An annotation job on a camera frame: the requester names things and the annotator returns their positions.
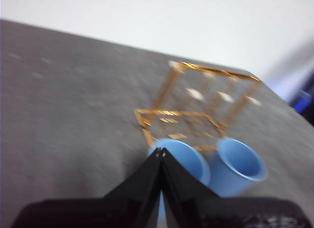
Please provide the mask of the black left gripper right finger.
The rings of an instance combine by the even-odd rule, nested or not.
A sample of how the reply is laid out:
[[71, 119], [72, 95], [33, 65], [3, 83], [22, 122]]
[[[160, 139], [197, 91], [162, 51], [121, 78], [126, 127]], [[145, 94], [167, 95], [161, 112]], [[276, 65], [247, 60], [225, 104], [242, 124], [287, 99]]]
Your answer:
[[299, 205], [267, 197], [222, 198], [195, 179], [165, 148], [162, 192], [167, 220], [180, 228], [309, 228]]

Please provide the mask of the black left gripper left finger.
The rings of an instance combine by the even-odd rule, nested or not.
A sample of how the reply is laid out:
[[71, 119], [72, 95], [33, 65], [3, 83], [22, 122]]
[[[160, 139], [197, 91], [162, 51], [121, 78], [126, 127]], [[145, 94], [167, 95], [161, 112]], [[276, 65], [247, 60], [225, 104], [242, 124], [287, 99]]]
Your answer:
[[25, 206], [14, 228], [144, 228], [159, 197], [161, 150], [101, 198], [50, 199]]

